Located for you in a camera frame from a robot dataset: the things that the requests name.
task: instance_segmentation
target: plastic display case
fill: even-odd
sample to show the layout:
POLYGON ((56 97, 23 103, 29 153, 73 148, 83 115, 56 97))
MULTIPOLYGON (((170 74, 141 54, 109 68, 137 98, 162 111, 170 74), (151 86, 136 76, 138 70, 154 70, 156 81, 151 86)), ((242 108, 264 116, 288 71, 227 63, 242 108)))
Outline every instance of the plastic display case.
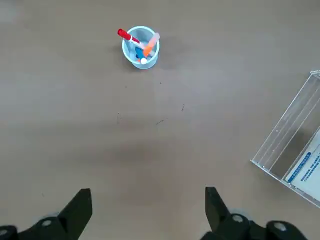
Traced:
POLYGON ((303 87, 251 160, 320 208, 320 70, 303 87))

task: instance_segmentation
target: screw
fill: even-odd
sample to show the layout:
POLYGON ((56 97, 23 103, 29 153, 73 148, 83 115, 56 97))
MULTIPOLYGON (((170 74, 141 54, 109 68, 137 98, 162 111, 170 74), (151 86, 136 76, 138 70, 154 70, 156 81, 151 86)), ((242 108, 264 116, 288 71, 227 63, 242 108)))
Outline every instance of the screw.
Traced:
POLYGON ((45 220, 45 221, 43 221, 42 226, 43 226, 43 227, 47 227, 47 226, 49 226, 50 224, 51 224, 51 220, 45 220))
POLYGON ((0 236, 3 236, 3 235, 5 235, 5 234, 7 234, 7 230, 5 230, 5 229, 2 229, 2 230, 0 230, 0 236))
POLYGON ((239 216, 239 215, 233 215, 233 216, 232 216, 232 219, 233 219, 234 221, 238 222, 238 223, 242 223, 242 222, 243 222, 242 217, 239 216))
POLYGON ((282 231, 282 232, 284 232, 284 231, 287 230, 286 226, 285 226, 283 223, 281 223, 281 222, 276 222, 276 223, 274 224, 274 226, 275 226, 275 228, 279 229, 279 230, 282 231))

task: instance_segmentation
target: red marker cap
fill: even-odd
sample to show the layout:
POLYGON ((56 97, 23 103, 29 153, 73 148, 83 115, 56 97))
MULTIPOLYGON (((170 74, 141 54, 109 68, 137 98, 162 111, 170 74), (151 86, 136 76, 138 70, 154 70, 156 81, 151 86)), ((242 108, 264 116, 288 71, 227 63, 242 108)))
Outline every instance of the red marker cap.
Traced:
POLYGON ((121 28, 118 30, 118 35, 127 41, 131 39, 131 35, 121 28))

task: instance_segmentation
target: orange marker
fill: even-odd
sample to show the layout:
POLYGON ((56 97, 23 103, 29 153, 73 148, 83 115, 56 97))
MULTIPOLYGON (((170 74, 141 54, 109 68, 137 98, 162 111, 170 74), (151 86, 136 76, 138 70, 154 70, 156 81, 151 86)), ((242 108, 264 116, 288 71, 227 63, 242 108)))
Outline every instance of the orange marker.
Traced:
POLYGON ((159 33, 156 32, 153 35, 153 37, 150 39, 148 45, 143 50, 143 55, 145 57, 147 57, 150 54, 152 48, 157 44, 159 38, 160 38, 160 35, 159 35, 159 33))

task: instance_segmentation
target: blue marker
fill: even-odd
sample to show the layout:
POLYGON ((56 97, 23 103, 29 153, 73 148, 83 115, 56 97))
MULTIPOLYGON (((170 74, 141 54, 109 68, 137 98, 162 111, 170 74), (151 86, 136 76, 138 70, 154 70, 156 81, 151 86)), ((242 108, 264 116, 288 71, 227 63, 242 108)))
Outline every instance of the blue marker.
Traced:
POLYGON ((138 58, 140 59, 141 64, 146 64, 148 60, 145 58, 143 50, 140 47, 136 46, 135 52, 138 58))

